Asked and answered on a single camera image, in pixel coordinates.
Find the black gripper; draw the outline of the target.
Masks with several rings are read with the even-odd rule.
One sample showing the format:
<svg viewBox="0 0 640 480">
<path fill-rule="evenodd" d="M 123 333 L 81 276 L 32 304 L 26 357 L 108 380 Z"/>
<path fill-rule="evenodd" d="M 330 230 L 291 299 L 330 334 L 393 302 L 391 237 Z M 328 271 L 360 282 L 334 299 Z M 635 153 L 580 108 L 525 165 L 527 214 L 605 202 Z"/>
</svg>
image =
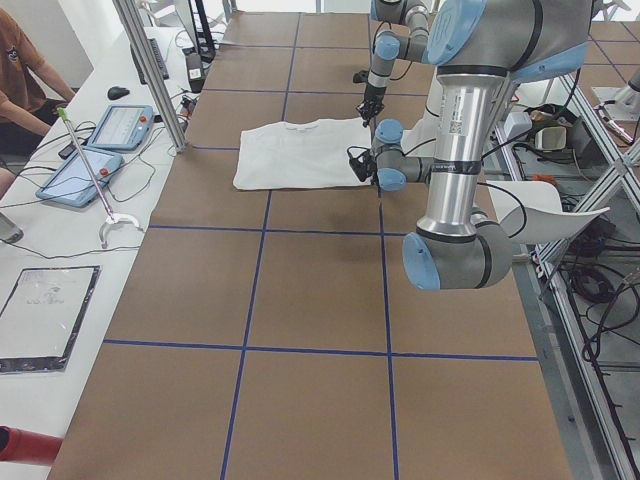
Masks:
<svg viewBox="0 0 640 480">
<path fill-rule="evenodd" d="M 363 152 L 357 157 L 357 177 L 360 182 L 371 180 L 376 172 L 376 165 L 369 152 Z"/>
<path fill-rule="evenodd" d="M 366 84 L 363 101 L 356 107 L 364 127 L 368 127 L 370 121 L 373 128 L 377 127 L 380 120 L 380 112 L 384 109 L 383 99 L 385 93 L 385 87 L 377 87 L 370 83 Z"/>
</svg>

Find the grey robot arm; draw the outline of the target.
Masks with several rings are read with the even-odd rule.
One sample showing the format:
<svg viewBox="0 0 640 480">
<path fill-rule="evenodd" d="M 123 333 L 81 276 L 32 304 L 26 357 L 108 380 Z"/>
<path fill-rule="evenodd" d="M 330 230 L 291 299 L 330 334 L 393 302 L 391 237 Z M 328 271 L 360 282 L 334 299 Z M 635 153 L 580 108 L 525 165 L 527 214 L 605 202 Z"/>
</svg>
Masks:
<svg viewBox="0 0 640 480">
<path fill-rule="evenodd" d="M 422 1 L 375 1 L 386 28 L 374 41 L 362 103 L 364 122 L 383 110 L 394 63 L 435 67 L 442 89 L 434 153 L 401 146 L 402 125 L 381 121 L 370 148 L 351 157 L 360 180 L 397 191 L 428 188 L 425 214 L 403 241 L 410 282 L 421 290 L 480 289 L 501 281 L 512 235 L 474 203 L 485 142 L 515 89 L 576 71 L 587 52 L 589 1 L 448 1 L 431 14 Z"/>
<path fill-rule="evenodd" d="M 427 63 L 429 14 L 432 6 L 433 1 L 371 2 L 370 16 L 373 20 L 381 24 L 407 27 L 409 33 L 402 36 L 391 28 L 378 31 L 372 45 L 369 69 L 354 76 L 355 83 L 365 84 L 363 100 L 356 107 L 365 127 L 384 109 L 383 99 L 392 79 L 395 61 L 401 59 L 413 63 Z"/>
</svg>

